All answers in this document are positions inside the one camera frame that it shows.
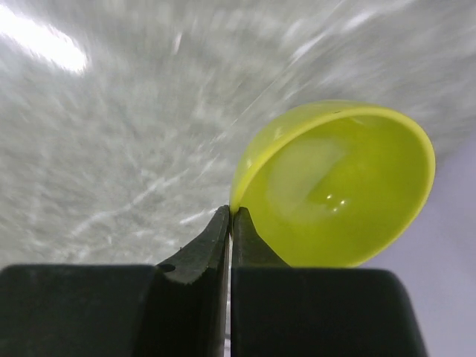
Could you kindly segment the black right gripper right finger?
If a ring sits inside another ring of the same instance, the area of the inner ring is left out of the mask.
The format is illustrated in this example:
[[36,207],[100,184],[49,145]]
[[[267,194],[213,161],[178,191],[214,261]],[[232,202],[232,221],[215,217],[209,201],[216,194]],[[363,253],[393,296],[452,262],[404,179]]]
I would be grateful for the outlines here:
[[426,356],[405,287],[386,270],[293,268],[233,218],[233,356]]

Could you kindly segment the green bowl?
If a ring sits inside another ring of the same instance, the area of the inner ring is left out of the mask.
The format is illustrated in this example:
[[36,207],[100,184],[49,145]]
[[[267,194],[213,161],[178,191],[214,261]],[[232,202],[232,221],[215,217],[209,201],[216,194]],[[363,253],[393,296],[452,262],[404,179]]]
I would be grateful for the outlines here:
[[359,266],[415,220],[434,183],[423,128],[387,107],[307,103],[267,123],[246,147],[230,209],[295,267]]

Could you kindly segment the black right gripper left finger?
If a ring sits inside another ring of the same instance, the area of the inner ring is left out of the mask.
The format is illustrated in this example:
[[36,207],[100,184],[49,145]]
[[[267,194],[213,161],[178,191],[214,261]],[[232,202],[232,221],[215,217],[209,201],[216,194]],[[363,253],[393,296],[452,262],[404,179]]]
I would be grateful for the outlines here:
[[228,206],[156,265],[1,270],[3,356],[222,356]]

